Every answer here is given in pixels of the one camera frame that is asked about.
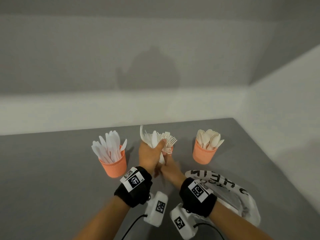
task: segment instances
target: orange container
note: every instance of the orange container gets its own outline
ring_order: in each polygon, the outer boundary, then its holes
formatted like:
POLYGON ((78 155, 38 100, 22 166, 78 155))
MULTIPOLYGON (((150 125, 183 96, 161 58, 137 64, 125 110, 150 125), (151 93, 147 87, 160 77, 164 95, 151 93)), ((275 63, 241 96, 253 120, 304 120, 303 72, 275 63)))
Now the orange container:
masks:
POLYGON ((126 173, 127 160, 126 160, 125 150, 123 150, 121 152, 120 160, 118 160, 114 163, 110 163, 110 164, 104 163, 103 161, 101 161, 100 158, 99 158, 99 161, 100 161, 102 167, 104 168, 104 170, 106 171, 106 174, 111 178, 117 178, 117 177, 120 177, 126 173))
POLYGON ((200 163, 200 164, 208 164, 214 154, 216 153, 217 149, 214 150, 206 150, 203 149, 199 144, 197 139, 195 140, 194 148, 193 148, 193 159, 200 163))

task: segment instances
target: white device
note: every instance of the white device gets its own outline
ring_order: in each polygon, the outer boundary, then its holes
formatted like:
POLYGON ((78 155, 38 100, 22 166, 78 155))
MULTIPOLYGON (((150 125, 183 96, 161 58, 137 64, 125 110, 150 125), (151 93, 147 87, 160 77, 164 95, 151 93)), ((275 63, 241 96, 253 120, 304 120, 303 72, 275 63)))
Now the white device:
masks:
POLYGON ((194 217, 182 208, 182 203, 170 212, 170 218, 184 240, 193 238, 197 233, 198 227, 193 227, 196 224, 194 217))
POLYGON ((168 203, 168 196, 158 191, 155 196, 150 193, 150 199, 147 201, 147 207, 143 220, 153 226, 159 227, 168 203))

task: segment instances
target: person's left hand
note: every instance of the person's left hand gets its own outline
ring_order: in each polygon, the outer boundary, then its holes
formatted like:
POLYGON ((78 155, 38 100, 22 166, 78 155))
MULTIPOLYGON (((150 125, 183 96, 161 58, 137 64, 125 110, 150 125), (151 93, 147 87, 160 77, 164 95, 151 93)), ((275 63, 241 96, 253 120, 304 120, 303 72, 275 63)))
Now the person's left hand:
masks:
POLYGON ((152 175, 156 165, 159 162, 161 150, 166 145, 166 139, 162 139, 155 148, 151 148, 148 144, 141 141, 139 147, 139 166, 143 167, 152 175))

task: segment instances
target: hand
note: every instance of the hand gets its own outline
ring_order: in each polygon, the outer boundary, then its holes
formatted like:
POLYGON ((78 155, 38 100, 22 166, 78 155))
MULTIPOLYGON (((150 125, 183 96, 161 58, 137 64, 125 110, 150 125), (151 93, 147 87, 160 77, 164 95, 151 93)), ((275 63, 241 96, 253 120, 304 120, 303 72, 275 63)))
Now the hand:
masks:
POLYGON ((174 162, 171 154, 166 154, 164 157, 165 165, 158 163, 157 170, 160 170, 166 180, 170 181, 178 190, 180 190, 182 183, 186 180, 186 176, 181 172, 178 165, 174 162))
POLYGON ((143 167, 152 175, 153 171, 156 168, 156 165, 159 162, 161 150, 166 145, 167 140, 162 139, 155 148, 151 148, 146 143, 141 141, 139 147, 139 166, 143 167))

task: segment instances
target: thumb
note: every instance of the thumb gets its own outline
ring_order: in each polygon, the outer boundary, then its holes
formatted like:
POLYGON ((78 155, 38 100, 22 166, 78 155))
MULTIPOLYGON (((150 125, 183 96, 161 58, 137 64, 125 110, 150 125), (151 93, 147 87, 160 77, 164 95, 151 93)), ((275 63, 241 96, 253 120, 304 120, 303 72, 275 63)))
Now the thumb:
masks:
POLYGON ((162 139, 161 141, 159 141, 158 145, 155 147, 155 149, 161 153, 161 150, 165 147, 167 143, 167 140, 166 139, 162 139))

